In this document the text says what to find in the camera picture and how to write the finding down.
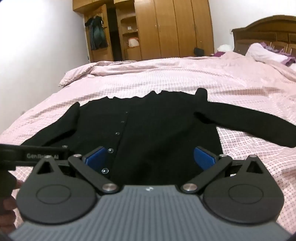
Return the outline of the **person's left hand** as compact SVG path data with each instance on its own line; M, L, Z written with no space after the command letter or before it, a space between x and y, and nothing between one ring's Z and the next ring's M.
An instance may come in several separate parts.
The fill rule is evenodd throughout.
M1 215L0 219L1 231L4 233L10 233L16 229L16 214L14 212L14 210L16 209L16 200L14 197L10 196L9 198L5 199L2 203L5 212Z

